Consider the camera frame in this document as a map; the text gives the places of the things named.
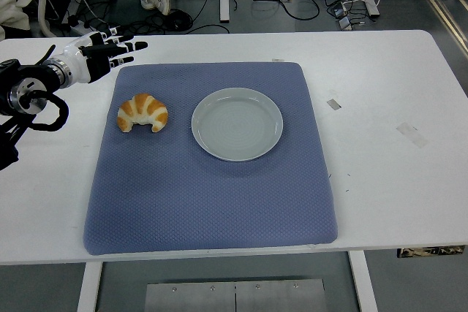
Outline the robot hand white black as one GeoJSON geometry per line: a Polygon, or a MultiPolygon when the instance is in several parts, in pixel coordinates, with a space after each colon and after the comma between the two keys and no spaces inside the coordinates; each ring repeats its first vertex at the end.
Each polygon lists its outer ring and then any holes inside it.
{"type": "Polygon", "coordinates": [[[70,42],[62,53],[46,60],[45,65],[56,72],[61,88],[93,83],[111,69],[133,61],[129,53],[148,47],[147,42],[132,39],[132,35],[123,35],[116,27],[93,31],[70,42]]]}

